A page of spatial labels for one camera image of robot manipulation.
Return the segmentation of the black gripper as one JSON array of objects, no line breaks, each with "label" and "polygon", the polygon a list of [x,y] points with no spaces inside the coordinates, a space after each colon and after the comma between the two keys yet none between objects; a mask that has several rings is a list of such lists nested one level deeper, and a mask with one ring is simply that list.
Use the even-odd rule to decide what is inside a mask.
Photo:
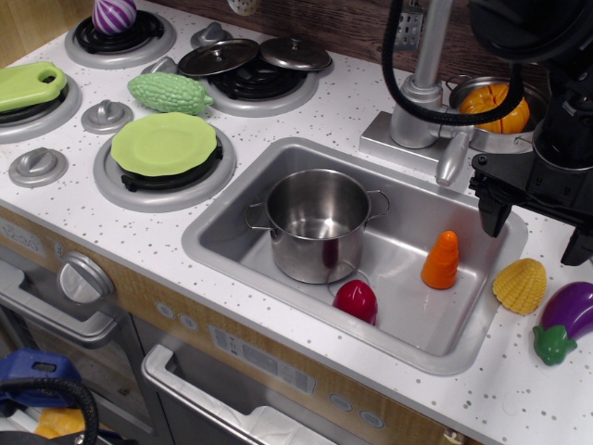
[{"label": "black gripper", "polygon": [[592,97],[565,92],[549,102],[533,132],[532,150],[477,155],[470,187],[479,198],[482,229],[498,237],[513,206],[575,228],[561,263],[592,258]]}]

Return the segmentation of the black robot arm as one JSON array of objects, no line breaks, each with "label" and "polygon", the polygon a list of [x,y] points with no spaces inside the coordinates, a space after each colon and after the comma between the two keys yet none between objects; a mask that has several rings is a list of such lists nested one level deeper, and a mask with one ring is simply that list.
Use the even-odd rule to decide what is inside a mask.
[{"label": "black robot arm", "polygon": [[548,72],[543,120],[523,154],[477,155],[470,187],[484,231],[498,236],[512,206],[567,223],[561,262],[592,257],[592,4],[589,1],[472,1],[476,40],[496,57]]}]

